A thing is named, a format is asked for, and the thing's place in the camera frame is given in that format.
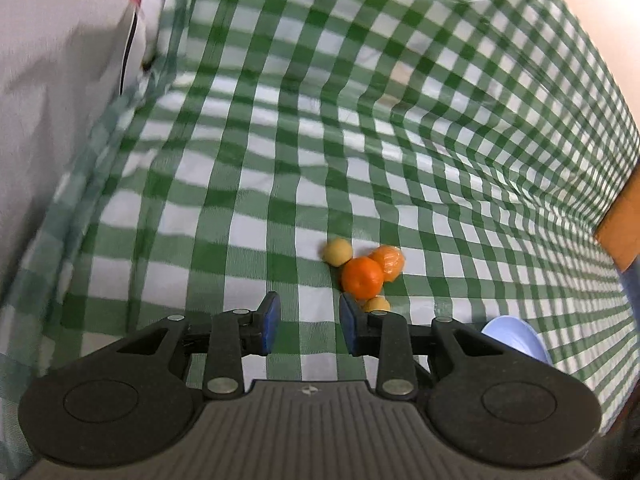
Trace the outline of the green white checkered cloth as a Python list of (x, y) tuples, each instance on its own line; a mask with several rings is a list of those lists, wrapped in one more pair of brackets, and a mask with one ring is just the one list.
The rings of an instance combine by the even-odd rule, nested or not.
[(510, 314), (597, 396), (639, 376), (631, 306), (593, 233), (639, 159), (562, 0), (165, 0), (149, 76), (56, 182), (1, 308), (1, 474), (32, 452), (29, 384), (169, 315), (277, 292), (247, 380), (349, 380), (324, 244), (405, 256), (384, 287), (426, 324)]

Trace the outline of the orange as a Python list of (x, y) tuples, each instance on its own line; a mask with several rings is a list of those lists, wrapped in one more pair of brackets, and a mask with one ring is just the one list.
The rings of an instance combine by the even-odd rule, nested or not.
[(380, 266), (384, 281), (389, 283), (395, 281), (405, 267), (405, 256), (395, 246), (378, 246), (373, 252), (370, 252), (368, 257)]

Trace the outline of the yellow longan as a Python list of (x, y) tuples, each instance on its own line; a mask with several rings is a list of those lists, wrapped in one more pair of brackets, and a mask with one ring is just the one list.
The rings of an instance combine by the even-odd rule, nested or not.
[(334, 238), (326, 243), (322, 250), (322, 259), (329, 266), (339, 268), (352, 258), (352, 245), (344, 238)]
[(361, 310), (366, 313), (375, 311), (390, 312), (390, 303), (384, 297), (376, 296), (366, 300), (362, 304)]

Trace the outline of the orange brown cushion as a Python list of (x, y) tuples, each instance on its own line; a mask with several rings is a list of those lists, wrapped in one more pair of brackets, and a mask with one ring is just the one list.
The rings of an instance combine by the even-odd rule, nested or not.
[(616, 268), (626, 271), (640, 252), (640, 169), (629, 180), (598, 225), (594, 237), (613, 259)]

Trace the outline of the light blue plate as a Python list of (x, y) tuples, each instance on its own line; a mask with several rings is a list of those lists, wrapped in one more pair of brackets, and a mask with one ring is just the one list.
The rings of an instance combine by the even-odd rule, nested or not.
[(525, 353), (540, 362), (552, 365), (551, 356), (541, 336), (525, 321), (511, 315), (500, 315), (489, 321), (482, 333)]

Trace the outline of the bare orange tangerine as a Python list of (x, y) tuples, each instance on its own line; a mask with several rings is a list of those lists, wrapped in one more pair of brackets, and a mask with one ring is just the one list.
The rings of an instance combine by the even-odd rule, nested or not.
[(358, 300), (375, 297), (384, 284), (384, 273), (380, 265), (368, 257), (349, 260), (341, 274), (344, 292)]

